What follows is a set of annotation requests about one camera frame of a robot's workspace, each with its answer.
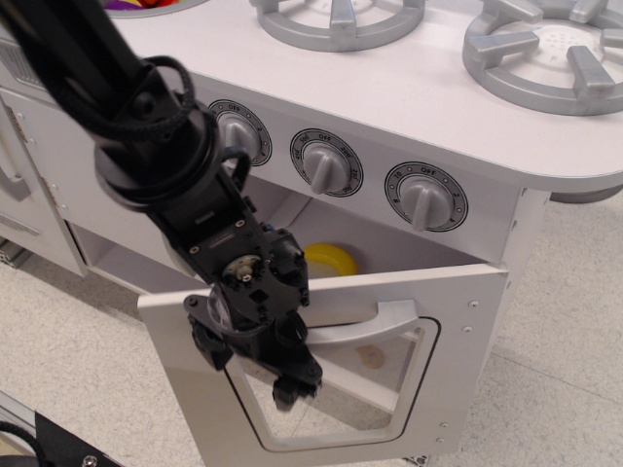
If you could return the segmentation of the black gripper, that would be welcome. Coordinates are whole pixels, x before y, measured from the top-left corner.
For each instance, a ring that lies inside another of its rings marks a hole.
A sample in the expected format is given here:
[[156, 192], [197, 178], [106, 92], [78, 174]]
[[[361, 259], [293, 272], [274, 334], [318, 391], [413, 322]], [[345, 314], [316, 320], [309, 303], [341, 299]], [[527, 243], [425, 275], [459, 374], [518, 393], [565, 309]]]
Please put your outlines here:
[[295, 312], [255, 323], [229, 311], [219, 294], [190, 295], [184, 299], [197, 350], [216, 371], [223, 371], [233, 355], [248, 358], [278, 376], [273, 384], [275, 407], [289, 412], [300, 398], [314, 397], [322, 369], [307, 345], [307, 329]]

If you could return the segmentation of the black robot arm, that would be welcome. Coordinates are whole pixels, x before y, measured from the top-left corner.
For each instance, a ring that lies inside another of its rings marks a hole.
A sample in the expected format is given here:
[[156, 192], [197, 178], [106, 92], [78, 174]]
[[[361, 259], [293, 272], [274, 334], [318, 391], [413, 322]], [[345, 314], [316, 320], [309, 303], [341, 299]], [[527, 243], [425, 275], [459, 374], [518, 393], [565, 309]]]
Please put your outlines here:
[[5, 1], [1, 21], [93, 139], [103, 190], [146, 214], [211, 286], [184, 302], [208, 364], [220, 371], [241, 355], [272, 372], [282, 411], [314, 396], [322, 370], [298, 312], [310, 302], [305, 254], [255, 218], [242, 194], [250, 157], [223, 143], [188, 71], [169, 56], [137, 57], [95, 1]]

